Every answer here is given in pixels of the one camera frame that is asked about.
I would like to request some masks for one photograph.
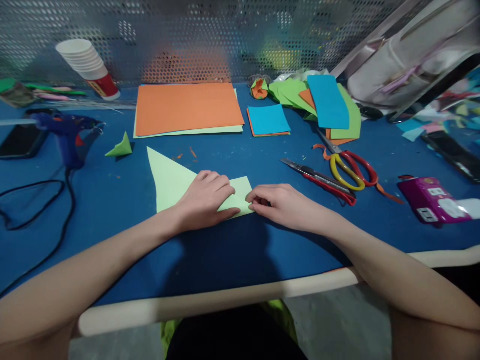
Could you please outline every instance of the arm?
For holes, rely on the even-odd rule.
[[[0,300],[0,353],[2,345],[38,342],[76,322],[123,273],[170,238],[240,212],[238,208],[217,212],[234,193],[226,176],[202,171],[174,207],[21,285]]]
[[[480,331],[480,307],[455,285],[290,185],[258,186],[246,201],[252,203],[252,210],[276,223],[329,238],[348,256],[360,276],[400,312]]]

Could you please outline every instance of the yellow scissors handle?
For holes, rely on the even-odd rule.
[[[348,182],[344,180],[344,178],[340,175],[339,170],[337,169],[337,164],[342,168],[344,172],[350,176],[358,186],[353,186],[350,185]],[[340,158],[340,155],[337,153],[334,153],[331,155],[330,159],[330,169],[333,174],[333,177],[338,180],[339,183],[345,185],[347,188],[352,189],[353,191],[362,191],[365,189],[365,183],[364,181],[357,176],[356,173],[353,172],[352,169],[350,169],[345,163],[342,161]]]

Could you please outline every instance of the white table edge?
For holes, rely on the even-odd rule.
[[[465,250],[415,252],[409,255],[430,268],[469,266],[480,263],[480,245]],[[361,281],[354,268],[345,267],[319,275],[263,285],[126,301],[88,309],[80,317],[78,326],[81,335],[88,337],[274,299],[326,292]]]

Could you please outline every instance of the stack of paper cups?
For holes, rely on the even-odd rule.
[[[104,100],[113,101],[120,97],[119,89],[90,41],[67,40],[59,43],[56,50]]]

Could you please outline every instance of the blue glue gun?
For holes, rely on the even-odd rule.
[[[82,130],[91,130],[103,122],[83,115],[66,115],[62,113],[34,113],[30,119],[36,120],[36,126],[56,135],[60,145],[63,164],[69,169],[81,169],[85,162],[77,152],[77,137]]]

